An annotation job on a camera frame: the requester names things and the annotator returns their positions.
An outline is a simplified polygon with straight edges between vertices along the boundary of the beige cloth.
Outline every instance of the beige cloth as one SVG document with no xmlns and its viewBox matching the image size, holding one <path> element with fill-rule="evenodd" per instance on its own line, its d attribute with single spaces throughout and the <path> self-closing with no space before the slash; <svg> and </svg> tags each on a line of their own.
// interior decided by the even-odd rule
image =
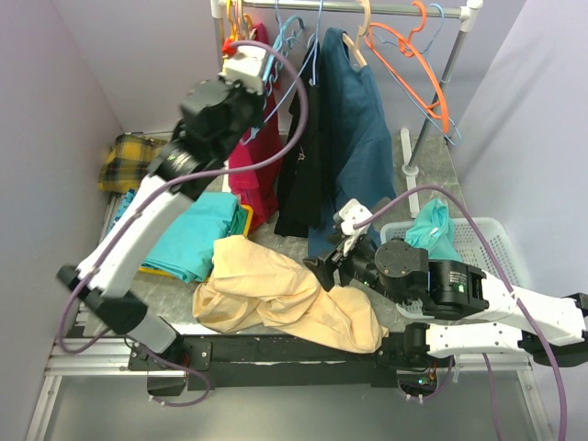
<svg viewBox="0 0 588 441">
<path fill-rule="evenodd" d="M 364 292 L 350 287 L 327 292 L 311 271 L 243 236 L 214 243 L 214 270 L 194 293 L 193 313 L 222 333 L 263 323 L 360 354 L 374 352 L 388 335 Z"/>
</svg>

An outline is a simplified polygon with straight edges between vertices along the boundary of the metal pole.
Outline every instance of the metal pole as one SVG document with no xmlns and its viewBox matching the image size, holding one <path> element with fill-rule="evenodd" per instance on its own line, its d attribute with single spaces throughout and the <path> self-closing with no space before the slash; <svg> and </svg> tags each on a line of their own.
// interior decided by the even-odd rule
<svg viewBox="0 0 588 441">
<path fill-rule="evenodd" d="M 226 0 L 220 0 L 219 4 L 226 5 Z M 246 7 L 273 8 L 275 5 L 275 0 L 243 0 L 243 6 Z M 317 0 L 279 0 L 279 8 L 295 9 L 299 11 L 316 11 L 319 9 L 319 2 Z M 364 13 L 364 7 L 358 2 L 324 2 L 322 4 L 322 10 L 329 12 Z M 385 16 L 421 16 L 421 11 L 418 7 L 407 5 L 372 5 L 371 13 Z M 461 7 L 444 7 L 443 13 L 445 18 L 464 19 Z M 441 13 L 434 6 L 426 8 L 426 15 L 428 17 L 441 17 Z"/>
<path fill-rule="evenodd" d="M 458 37 L 456 38 L 456 42 L 453 44 L 453 48 L 451 49 L 451 53 L 449 54 L 449 58 L 447 59 L 447 64 L 445 65 L 445 70 L 443 71 L 443 75 L 441 76 L 441 81 L 439 81 L 439 87 L 441 90 L 445 89 L 445 86 L 449 81 L 451 81 L 451 73 L 453 72 L 453 68 L 455 67 L 456 59 L 458 58 L 459 51 L 461 50 L 461 46 L 463 45 L 463 41 L 468 35 L 468 32 L 464 32 L 461 30 L 458 33 Z M 435 103 L 438 96 L 435 94 L 433 101 L 431 103 Z M 421 127 L 421 132 L 419 133 L 419 137 L 416 140 L 416 144 L 414 145 L 413 154 L 411 155 L 411 160 L 408 163 L 408 170 L 414 168 L 414 163 L 416 162 L 416 157 L 419 153 L 419 149 L 423 145 L 423 142 L 426 138 L 426 133 L 429 130 L 429 125 L 431 121 L 429 118 L 424 119 L 423 126 Z"/>
<path fill-rule="evenodd" d="M 214 18 L 214 35 L 217 42 L 217 61 L 219 62 L 219 69 L 222 70 L 222 46 L 224 45 L 224 21 L 221 18 Z"/>
</svg>

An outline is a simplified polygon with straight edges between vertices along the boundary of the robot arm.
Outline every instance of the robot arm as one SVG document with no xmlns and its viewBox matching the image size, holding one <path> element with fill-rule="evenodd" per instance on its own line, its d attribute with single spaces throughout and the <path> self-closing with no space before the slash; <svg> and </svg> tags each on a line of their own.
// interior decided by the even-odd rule
<svg viewBox="0 0 588 441">
<path fill-rule="evenodd" d="M 137 208 L 155 189 L 175 178 L 222 168 L 245 131 L 261 124 L 265 57 L 262 49 L 241 47 L 224 63 L 217 79 L 194 87 L 180 106 L 182 119 L 174 138 L 150 164 L 123 217 L 84 261 L 78 266 L 63 266 L 58 273 L 58 279 L 74 289 L 95 272 L 97 258 L 112 248 L 80 299 L 115 333 L 127 334 L 171 360 L 181 359 L 182 337 L 148 312 L 147 305 L 130 292 L 130 284 L 161 235 L 213 178 L 186 181 L 160 194 L 142 213 L 138 214 Z M 132 217 L 138 219 L 113 241 Z"/>
<path fill-rule="evenodd" d="M 326 289 L 333 287 L 334 271 L 338 271 L 342 285 L 356 279 L 394 301 L 407 317 L 459 321 L 409 325 L 407 339 L 416 353 L 443 358 L 526 351 L 538 363 L 547 364 L 533 328 L 516 306 L 519 298 L 551 343 L 561 366 L 588 361 L 585 294 L 558 299 L 516 287 L 513 298 L 499 278 L 474 266 L 430 261 L 425 250 L 402 240 L 377 248 L 365 235 L 366 227 L 352 228 L 370 216 L 355 199 L 349 201 L 335 216 L 341 230 L 335 248 L 317 259 L 307 259 L 305 264 Z"/>
</svg>

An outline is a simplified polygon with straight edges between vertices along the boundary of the blue garment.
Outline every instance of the blue garment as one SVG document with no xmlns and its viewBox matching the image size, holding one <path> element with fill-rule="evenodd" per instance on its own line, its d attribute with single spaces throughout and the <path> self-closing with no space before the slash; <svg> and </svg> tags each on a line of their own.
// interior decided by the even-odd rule
<svg viewBox="0 0 588 441">
<path fill-rule="evenodd" d="M 231 231 L 239 201 L 231 193 L 205 192 L 170 225 L 144 266 L 162 269 L 189 282 L 212 269 L 212 245 Z"/>
<path fill-rule="evenodd" d="M 392 185 L 392 139 L 386 127 L 376 80 L 369 66 L 356 70 L 341 29 L 327 29 L 321 52 L 321 131 L 334 183 L 322 203 L 321 226 L 309 230 L 309 256 L 333 249 L 333 215 L 350 198 L 371 209 L 382 198 L 396 198 Z M 379 236 L 368 231 L 379 244 Z"/>
<path fill-rule="evenodd" d="M 404 240 L 427 250 L 430 259 L 461 262 L 461 255 L 453 247 L 455 231 L 447 205 L 441 199 L 433 199 L 421 209 Z"/>
</svg>

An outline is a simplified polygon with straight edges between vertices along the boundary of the red garment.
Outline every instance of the red garment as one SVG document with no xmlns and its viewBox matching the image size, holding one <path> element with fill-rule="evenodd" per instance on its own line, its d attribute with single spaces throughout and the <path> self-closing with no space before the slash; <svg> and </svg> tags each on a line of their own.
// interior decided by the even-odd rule
<svg viewBox="0 0 588 441">
<path fill-rule="evenodd" d="M 259 23 L 254 25 L 254 28 L 256 29 L 255 39 L 269 44 L 266 27 Z M 274 96 L 267 97 L 264 119 L 275 107 L 276 100 Z M 250 130 L 248 130 L 243 135 L 243 139 L 248 140 L 250 134 Z M 229 156 L 229 168 L 260 163 L 279 152 L 282 147 L 282 141 L 279 138 L 277 129 L 276 113 L 257 133 L 254 140 L 250 140 L 247 144 L 241 142 L 237 144 L 235 150 Z M 241 197 L 242 204 L 249 205 L 254 209 L 251 229 L 257 228 L 266 222 L 277 210 L 274 182 L 281 165 L 282 160 L 279 159 L 260 170 L 229 175 L 231 192 Z"/>
</svg>

